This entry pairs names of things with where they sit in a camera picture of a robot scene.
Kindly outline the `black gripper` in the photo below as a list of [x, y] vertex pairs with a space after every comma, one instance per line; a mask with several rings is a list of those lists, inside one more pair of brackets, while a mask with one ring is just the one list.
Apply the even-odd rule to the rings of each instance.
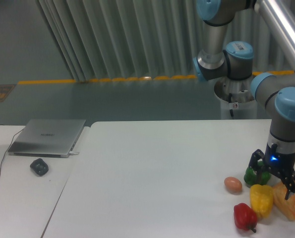
[[268, 171], [279, 178], [287, 191], [285, 200], [288, 200], [295, 194], [295, 152], [290, 154], [283, 154], [279, 152], [277, 144], [266, 146], [265, 155], [257, 149], [251, 155], [248, 167], [253, 168], [256, 172], [263, 172], [264, 165]]

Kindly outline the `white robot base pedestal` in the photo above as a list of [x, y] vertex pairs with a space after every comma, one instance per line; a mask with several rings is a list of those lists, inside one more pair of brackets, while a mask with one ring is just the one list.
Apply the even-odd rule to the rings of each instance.
[[214, 93], [220, 102], [221, 119], [256, 119], [257, 102], [250, 91], [253, 76], [244, 80], [220, 78]]

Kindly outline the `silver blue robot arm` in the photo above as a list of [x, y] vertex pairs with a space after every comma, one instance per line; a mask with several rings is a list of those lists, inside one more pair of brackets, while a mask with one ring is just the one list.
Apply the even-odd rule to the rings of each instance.
[[219, 77], [242, 81], [252, 76], [249, 48], [240, 50], [233, 43], [223, 47], [228, 24], [237, 12], [250, 8], [264, 19], [294, 73], [262, 73], [252, 79], [250, 92], [272, 121], [265, 152], [253, 153], [249, 166], [258, 175], [268, 171], [279, 178], [289, 199], [295, 194], [295, 17], [288, 6], [281, 0], [198, 0], [205, 34], [194, 68], [200, 81]]

